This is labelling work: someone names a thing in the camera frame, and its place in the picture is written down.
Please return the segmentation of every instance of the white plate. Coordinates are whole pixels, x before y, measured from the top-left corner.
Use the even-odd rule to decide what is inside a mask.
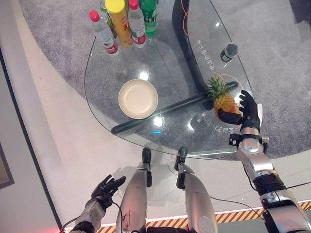
[[[144,119],[156,110],[158,95],[151,83],[133,79],[121,87],[118,101],[121,110],[127,116]]]

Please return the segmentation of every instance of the orange and black stripe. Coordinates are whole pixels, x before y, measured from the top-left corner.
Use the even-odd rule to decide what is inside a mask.
[[[305,201],[299,203],[304,211],[311,209],[311,201]],[[217,224],[227,222],[237,222],[244,220],[253,220],[259,218],[262,214],[263,208],[256,210],[244,210],[238,212],[229,213],[216,213]],[[174,218],[159,221],[147,221],[146,227],[175,227],[185,228],[188,224],[188,218]],[[101,227],[97,233],[113,233],[116,230],[116,226],[104,226]]]

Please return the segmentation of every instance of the robot leg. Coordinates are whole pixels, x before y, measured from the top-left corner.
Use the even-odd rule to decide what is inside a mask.
[[[178,151],[175,169],[178,171],[177,187],[186,192],[186,211],[190,233],[217,233],[217,222],[210,197],[193,170],[184,162],[187,148]]]
[[[144,233],[146,231],[147,193],[146,187],[151,186],[151,151],[147,148],[142,152],[143,162],[137,167],[135,174],[127,185],[121,203],[123,216],[119,211],[116,222],[116,233],[131,232],[133,230]]]

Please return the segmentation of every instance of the yellow bottle cap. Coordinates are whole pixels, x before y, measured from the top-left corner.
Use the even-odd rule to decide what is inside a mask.
[[[110,13],[119,13],[125,8],[124,0],[106,0],[105,6]]]

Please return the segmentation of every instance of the glass tabletop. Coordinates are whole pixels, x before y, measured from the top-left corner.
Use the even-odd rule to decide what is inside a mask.
[[[203,159],[233,153],[229,135],[240,127],[221,122],[212,104],[202,101],[211,77],[237,84],[229,92],[236,103],[242,89],[252,94],[239,57],[221,60],[229,43],[209,0],[160,1],[157,32],[143,48],[120,46],[118,57],[110,57],[94,40],[85,73],[90,109],[107,130],[143,147],[170,154],[187,147],[188,156]],[[155,115],[145,120],[132,120],[119,107],[119,90],[132,79],[147,80],[158,92]],[[189,98],[195,101],[174,108]],[[116,132],[120,124],[132,126]]]

